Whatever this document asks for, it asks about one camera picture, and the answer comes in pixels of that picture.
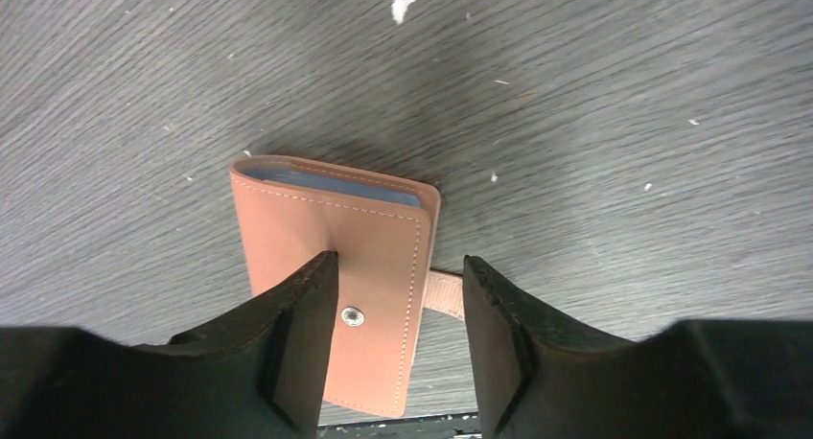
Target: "leather wallet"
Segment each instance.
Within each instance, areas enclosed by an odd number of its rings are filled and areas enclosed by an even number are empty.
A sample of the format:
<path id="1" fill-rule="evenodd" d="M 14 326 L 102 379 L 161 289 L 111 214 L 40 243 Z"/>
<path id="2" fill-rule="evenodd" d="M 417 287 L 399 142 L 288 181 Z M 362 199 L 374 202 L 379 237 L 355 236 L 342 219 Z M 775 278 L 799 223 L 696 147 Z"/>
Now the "leather wallet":
<path id="1" fill-rule="evenodd" d="M 440 194 L 425 183 L 290 156 L 230 168 L 254 295 L 314 255 L 339 261 L 324 399 L 404 414 L 422 308 L 463 318 L 460 278 L 430 271 Z"/>

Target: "floor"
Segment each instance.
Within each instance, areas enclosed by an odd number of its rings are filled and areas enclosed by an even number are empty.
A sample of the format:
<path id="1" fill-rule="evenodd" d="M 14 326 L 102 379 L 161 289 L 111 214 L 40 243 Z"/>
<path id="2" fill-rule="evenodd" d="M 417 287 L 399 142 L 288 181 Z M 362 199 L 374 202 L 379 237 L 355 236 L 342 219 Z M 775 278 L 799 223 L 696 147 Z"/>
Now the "floor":
<path id="1" fill-rule="evenodd" d="M 159 343 L 248 299 L 244 150 L 432 183 L 435 267 L 618 335 L 811 318 L 811 2 L 0 0 L 0 322 Z M 468 364 L 426 312 L 407 415 L 476 408 Z"/>

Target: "metal snap button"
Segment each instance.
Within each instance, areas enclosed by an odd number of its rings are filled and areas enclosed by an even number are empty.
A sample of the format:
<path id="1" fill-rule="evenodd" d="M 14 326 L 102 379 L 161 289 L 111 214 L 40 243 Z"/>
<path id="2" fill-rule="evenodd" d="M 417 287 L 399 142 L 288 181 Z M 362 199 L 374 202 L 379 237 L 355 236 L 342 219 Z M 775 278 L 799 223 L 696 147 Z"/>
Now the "metal snap button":
<path id="1" fill-rule="evenodd" d="M 347 307 L 341 311 L 341 320 L 351 327 L 360 326 L 364 323 L 364 313 L 358 308 Z"/>

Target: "wallet strap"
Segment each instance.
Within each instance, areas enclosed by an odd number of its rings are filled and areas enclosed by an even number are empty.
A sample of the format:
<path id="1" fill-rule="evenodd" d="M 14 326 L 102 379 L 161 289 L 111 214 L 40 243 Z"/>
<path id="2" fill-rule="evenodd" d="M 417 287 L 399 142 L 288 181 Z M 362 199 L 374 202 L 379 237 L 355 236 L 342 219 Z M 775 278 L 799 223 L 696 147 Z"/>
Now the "wallet strap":
<path id="1" fill-rule="evenodd" d="M 426 284 L 424 308 L 464 320 L 463 280 L 460 276 L 430 270 Z"/>

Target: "paper scrap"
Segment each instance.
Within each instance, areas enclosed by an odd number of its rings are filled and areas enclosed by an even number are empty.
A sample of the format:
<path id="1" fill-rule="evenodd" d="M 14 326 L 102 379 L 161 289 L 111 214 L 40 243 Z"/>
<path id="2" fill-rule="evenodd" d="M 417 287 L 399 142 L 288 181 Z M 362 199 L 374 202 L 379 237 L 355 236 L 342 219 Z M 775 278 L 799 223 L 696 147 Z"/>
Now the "paper scrap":
<path id="1" fill-rule="evenodd" d="M 401 25 L 404 23 L 407 8 L 414 2 L 415 0 L 392 0 L 392 18 L 396 24 Z"/>

